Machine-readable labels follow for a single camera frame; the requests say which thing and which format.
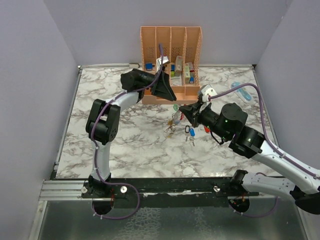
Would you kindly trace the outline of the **red handled key organizer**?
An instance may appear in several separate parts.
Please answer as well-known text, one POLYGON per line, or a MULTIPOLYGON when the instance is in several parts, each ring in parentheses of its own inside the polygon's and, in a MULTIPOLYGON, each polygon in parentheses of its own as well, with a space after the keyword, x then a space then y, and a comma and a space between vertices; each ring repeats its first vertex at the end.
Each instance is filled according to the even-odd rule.
POLYGON ((173 124, 172 125, 168 125, 168 122, 167 122, 167 127, 166 127, 166 129, 164 131, 166 138, 171 138, 174 135, 174 133, 175 133, 175 131, 177 129, 177 126, 182 121, 182 120, 180 120, 181 113, 182 112, 180 110, 176 111, 175 113, 172 114, 171 119, 168 120, 168 121, 172 120, 173 124))

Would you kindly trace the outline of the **green key tag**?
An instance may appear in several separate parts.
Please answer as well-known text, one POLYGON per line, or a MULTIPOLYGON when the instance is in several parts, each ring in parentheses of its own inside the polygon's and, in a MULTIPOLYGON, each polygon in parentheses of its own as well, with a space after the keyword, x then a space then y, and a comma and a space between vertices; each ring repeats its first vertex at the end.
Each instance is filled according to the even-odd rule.
POLYGON ((178 110, 179 110, 179 106, 178 106, 177 104, 174 104, 174 105, 173 105, 173 109, 174 109, 175 111, 178 111, 178 110))

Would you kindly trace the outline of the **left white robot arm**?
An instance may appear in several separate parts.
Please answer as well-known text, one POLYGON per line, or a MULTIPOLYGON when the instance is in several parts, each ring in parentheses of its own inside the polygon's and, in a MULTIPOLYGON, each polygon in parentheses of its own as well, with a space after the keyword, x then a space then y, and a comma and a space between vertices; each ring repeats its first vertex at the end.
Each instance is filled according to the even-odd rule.
POLYGON ((106 197, 111 190, 107 182, 111 177, 110 149, 115 139, 120 122, 121 112, 140 102, 145 90, 150 89, 153 96, 171 102, 177 97, 170 85, 170 75, 163 70, 151 74, 139 69, 133 69, 120 76, 122 92, 108 100, 94 100, 85 130, 93 142, 94 155, 92 171, 88 182, 93 185, 97 196, 106 197))

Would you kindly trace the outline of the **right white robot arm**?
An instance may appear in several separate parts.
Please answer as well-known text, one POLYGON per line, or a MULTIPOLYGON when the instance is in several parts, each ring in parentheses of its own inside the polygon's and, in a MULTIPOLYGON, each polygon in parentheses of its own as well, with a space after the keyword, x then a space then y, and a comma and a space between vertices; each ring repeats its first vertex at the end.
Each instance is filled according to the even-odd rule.
POLYGON ((224 105, 220 114, 200 102, 181 106, 179 110, 194 128, 207 127, 223 143, 229 142, 229 148, 236 154, 260 162, 282 176, 275 178, 237 170, 227 186, 228 193, 236 196, 265 193, 289 198, 310 214, 320 213, 320 171, 269 143, 264 134, 247 126, 248 115, 236 103, 224 105))

